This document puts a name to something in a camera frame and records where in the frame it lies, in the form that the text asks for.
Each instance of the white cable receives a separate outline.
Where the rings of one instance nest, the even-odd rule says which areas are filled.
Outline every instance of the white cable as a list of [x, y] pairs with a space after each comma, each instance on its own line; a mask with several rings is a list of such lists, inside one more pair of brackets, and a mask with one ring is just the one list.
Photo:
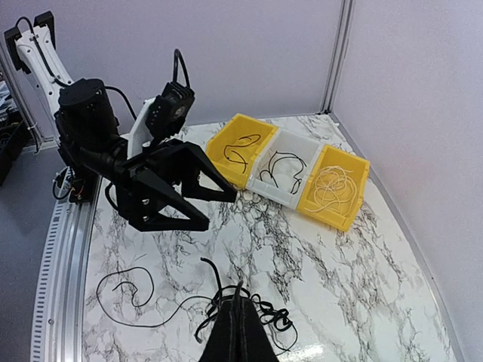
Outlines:
[[[313, 194], [314, 203], [319, 208], [315, 210], [306, 208], [305, 210], [310, 213], [317, 213], [329, 208], [340, 213], [342, 216], [347, 216], [352, 210], [357, 195], [357, 185], [350, 176], [347, 176], [351, 172], [344, 170], [340, 166], [327, 166], [322, 168], [315, 179], [315, 190]], [[341, 200], [340, 198], [346, 194], [348, 187], [350, 187], [349, 197]], [[342, 213], [340, 211], [341, 206], [348, 202], [349, 207], [347, 211]]]

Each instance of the white marble surface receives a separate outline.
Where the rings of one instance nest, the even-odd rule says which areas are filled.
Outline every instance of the white marble surface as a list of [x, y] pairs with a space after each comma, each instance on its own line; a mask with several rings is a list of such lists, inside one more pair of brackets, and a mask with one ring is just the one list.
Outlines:
[[[296, 133], [352, 151], [328, 116], [268, 120]], [[181, 137], [204, 145], [221, 126], [190, 127]], [[205, 301], [189, 302], [164, 327], [138, 329], [113, 323], [100, 309], [100, 279], [119, 269], [147, 268], [152, 300], [131, 307], [122, 280], [103, 286], [103, 304], [116, 318], [157, 324], [187, 296], [212, 297], [216, 282], [200, 256], [213, 260], [223, 284], [240, 278], [276, 308], [287, 308], [299, 339], [280, 361], [455, 360], [432, 293], [381, 194], [369, 181], [365, 202], [347, 233], [312, 221], [251, 192], [234, 204], [194, 204], [211, 220], [207, 232], [140, 233], [108, 205], [103, 193], [91, 239], [82, 334], [84, 361], [197, 361], [193, 333], [205, 319]], [[143, 271], [128, 274], [143, 302], [150, 292]], [[290, 344], [292, 331], [278, 335]]]

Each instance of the white plastic container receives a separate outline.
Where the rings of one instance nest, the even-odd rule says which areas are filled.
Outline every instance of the white plastic container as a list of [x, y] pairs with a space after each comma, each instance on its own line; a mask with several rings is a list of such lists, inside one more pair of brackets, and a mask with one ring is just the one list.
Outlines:
[[247, 189], [296, 210], [323, 147], [318, 141], [279, 129], [255, 161]]

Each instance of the gray marble vein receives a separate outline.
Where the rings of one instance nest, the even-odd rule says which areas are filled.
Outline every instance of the gray marble vein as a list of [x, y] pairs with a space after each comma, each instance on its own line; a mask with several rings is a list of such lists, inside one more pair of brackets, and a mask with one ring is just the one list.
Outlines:
[[[352, 152], [325, 115], [274, 118], [269, 123]], [[222, 127], [184, 128], [180, 138], [202, 146]], [[160, 324], [188, 296], [212, 297], [213, 273], [199, 261], [212, 259], [222, 283], [239, 280], [276, 308], [287, 308], [299, 339], [280, 361], [454, 361], [451, 344], [431, 290], [376, 186], [369, 180], [365, 202], [347, 233], [308, 219], [252, 192], [234, 204], [193, 201], [211, 220], [207, 232], [140, 233], [109, 206], [97, 205], [88, 275], [82, 354], [85, 361], [197, 361], [208, 339], [193, 337], [205, 319], [207, 300], [193, 299], [166, 325], [142, 329], [112, 322], [95, 297], [100, 279], [134, 266], [144, 271], [113, 276], [101, 285], [109, 313], [129, 324]], [[289, 346], [294, 332], [274, 333]]]

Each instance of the perforated metal rail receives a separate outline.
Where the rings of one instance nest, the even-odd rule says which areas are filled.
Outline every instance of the perforated metal rail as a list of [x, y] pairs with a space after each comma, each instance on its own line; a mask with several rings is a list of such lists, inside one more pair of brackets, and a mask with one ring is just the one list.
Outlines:
[[57, 201], [48, 229], [32, 320], [31, 362], [82, 359], [82, 314], [95, 202]]

